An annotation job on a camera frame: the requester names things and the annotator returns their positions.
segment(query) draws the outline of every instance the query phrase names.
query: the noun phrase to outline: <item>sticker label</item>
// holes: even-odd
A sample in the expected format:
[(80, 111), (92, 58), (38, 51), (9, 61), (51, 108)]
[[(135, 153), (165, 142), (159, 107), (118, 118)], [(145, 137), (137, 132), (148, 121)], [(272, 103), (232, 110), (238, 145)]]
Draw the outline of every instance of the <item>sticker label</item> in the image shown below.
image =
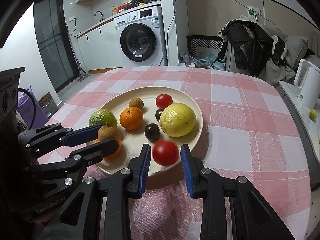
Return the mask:
[(152, 27), (155, 29), (155, 28), (159, 28), (159, 21), (158, 21), (158, 18), (154, 18), (154, 19), (151, 19), (152, 20)]

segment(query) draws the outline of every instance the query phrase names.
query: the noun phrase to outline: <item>electrical outlet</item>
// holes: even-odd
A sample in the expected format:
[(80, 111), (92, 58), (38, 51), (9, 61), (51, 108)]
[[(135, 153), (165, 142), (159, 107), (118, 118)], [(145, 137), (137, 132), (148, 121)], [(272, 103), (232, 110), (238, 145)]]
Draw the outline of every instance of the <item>electrical outlet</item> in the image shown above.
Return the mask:
[(259, 8), (255, 8), (251, 5), (247, 6), (248, 17), (255, 20), (255, 21), (258, 21), (257, 15), (260, 15), (260, 12), (261, 12), (261, 10)]

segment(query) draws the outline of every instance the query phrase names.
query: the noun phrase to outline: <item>floor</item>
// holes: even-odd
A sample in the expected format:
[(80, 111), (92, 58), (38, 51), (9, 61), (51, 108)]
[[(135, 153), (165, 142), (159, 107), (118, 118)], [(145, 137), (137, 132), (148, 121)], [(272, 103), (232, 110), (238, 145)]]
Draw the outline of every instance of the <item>floor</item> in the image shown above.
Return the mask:
[(62, 94), (58, 93), (58, 96), (60, 100), (62, 101), (61, 106), (66, 103), (69, 99), (71, 99), (76, 93), (81, 91), (87, 84), (89, 84), (91, 81), (95, 80), (99, 75), (101, 74), (90, 74), (89, 77), (82, 80), (81, 82), (74, 82), (74, 84), (68, 88), (66, 91), (63, 91)]

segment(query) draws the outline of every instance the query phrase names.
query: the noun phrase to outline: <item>red tomato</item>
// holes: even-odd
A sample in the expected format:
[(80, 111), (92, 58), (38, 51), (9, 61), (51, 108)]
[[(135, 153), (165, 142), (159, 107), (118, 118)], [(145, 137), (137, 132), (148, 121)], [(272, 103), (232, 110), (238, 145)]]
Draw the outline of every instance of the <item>red tomato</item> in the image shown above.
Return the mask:
[(165, 109), (167, 106), (172, 105), (172, 97), (167, 94), (161, 94), (156, 98), (156, 105)]
[(172, 141), (158, 140), (152, 149), (152, 157), (159, 165), (169, 166), (178, 160), (179, 150)]

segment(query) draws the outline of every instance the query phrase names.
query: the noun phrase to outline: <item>small yellow fruit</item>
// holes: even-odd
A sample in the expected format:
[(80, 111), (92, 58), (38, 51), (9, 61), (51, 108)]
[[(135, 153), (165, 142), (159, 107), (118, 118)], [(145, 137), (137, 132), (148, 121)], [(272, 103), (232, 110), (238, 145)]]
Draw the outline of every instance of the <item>small yellow fruit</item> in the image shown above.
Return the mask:
[(99, 141), (104, 141), (108, 138), (114, 138), (116, 136), (116, 129), (112, 126), (102, 126), (98, 131)]
[(139, 108), (142, 111), (143, 101), (140, 98), (131, 99), (131, 101), (129, 102), (129, 107), (133, 107), (133, 106)]
[(310, 119), (314, 121), (315, 119), (317, 119), (317, 116), (318, 116), (317, 111), (314, 109), (311, 109), (309, 112)]

